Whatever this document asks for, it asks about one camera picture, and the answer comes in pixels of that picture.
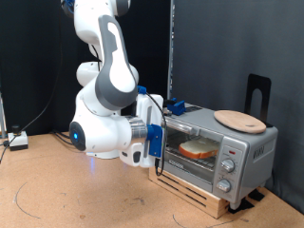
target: toaster oven knob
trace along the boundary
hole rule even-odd
[[[231,184],[228,180],[223,179],[220,182],[218,182],[217,188],[219,188],[221,191],[227,193],[231,189]]]
[[[235,164],[232,160],[224,160],[220,163],[221,167],[223,167],[228,173],[231,173],[235,170]]]

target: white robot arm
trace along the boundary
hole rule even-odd
[[[77,35],[102,62],[83,63],[77,70],[84,88],[77,95],[69,128],[73,144],[84,152],[110,154],[109,158],[119,155],[133,166],[154,166],[162,154],[162,114],[147,95],[138,94],[138,72],[128,63],[115,19],[127,13],[130,0],[62,0],[62,6],[74,14]],[[162,106],[160,95],[152,97]],[[137,117],[119,115],[135,101]]]

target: black curtain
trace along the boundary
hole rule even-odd
[[[62,41],[59,39],[61,14]],[[129,13],[118,19],[129,62],[140,73],[140,84],[151,93],[166,95],[169,53],[170,0],[132,0]],[[55,96],[31,127],[29,135],[55,128],[68,131],[75,98],[82,88],[76,79],[80,63],[94,61],[87,44],[74,30],[72,19],[57,1],[4,1],[0,8],[0,76],[7,128],[21,127],[45,107],[60,66],[63,68]]]
[[[278,138],[267,187],[303,213],[304,1],[175,3],[173,96],[243,112],[248,75],[270,78],[267,122],[276,126]]]

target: toaster oven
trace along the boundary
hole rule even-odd
[[[180,116],[166,116],[167,145],[164,170],[213,195],[228,200],[237,209],[241,200],[271,177],[277,129],[260,134],[236,131],[219,123],[214,111],[186,104]],[[208,139],[218,146],[216,156],[190,159],[179,151],[181,143]]]

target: wooden floor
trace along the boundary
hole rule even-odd
[[[254,208],[214,219],[148,172],[52,135],[29,137],[28,150],[8,150],[0,165],[0,227],[304,227],[303,215],[266,189]]]

